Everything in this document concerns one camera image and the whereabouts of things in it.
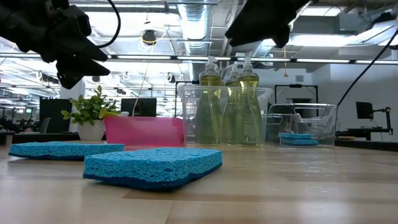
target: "green plant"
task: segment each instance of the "green plant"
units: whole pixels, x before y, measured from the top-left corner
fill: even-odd
[[[107,95],[102,95],[102,87],[98,86],[95,90],[95,96],[90,99],[84,99],[83,95],[79,96],[77,100],[70,100],[70,102],[76,107],[77,113],[69,113],[65,110],[61,111],[63,119],[73,118],[72,124],[79,123],[83,125],[84,122],[89,122],[94,125],[94,120],[103,119],[106,115],[117,115],[120,111],[116,110],[116,100],[113,104],[105,102]]]

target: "table surface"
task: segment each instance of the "table surface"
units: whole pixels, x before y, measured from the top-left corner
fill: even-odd
[[[398,223],[398,153],[215,147],[224,164],[171,193],[83,180],[83,163],[7,157],[0,223]]]

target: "dish soap bottle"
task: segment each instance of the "dish soap bottle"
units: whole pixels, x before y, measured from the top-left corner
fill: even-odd
[[[208,57],[206,70],[199,74],[200,85],[209,87],[201,89],[197,108],[195,137],[199,144],[221,143],[221,88],[216,86],[222,86],[223,82],[214,62],[214,57]]]
[[[238,65],[233,64],[229,80],[225,81],[225,86],[239,87]],[[236,118],[238,117],[239,88],[228,88],[228,102],[223,116],[223,142],[227,144],[237,144]]]
[[[237,114],[237,135],[239,144],[257,146],[261,139],[261,111],[257,99],[256,88],[259,75],[253,72],[250,56],[245,57],[243,73],[238,75],[239,86],[242,87]]]

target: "blue sponge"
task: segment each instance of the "blue sponge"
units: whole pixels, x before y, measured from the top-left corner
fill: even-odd
[[[221,167],[213,149],[160,148],[88,156],[83,178],[143,190],[170,190]]]
[[[319,144],[318,140],[289,138],[282,138],[282,143],[291,146],[316,146]]]
[[[29,159],[82,161],[85,156],[119,151],[124,151],[123,144],[82,144],[54,141],[13,144],[9,155]]]
[[[279,133],[280,138],[291,138],[291,139],[311,139],[311,134],[294,134],[294,133]]]

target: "pink box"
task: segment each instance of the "pink box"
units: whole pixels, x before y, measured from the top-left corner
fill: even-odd
[[[106,141],[127,146],[184,146],[183,120],[155,117],[107,117]]]

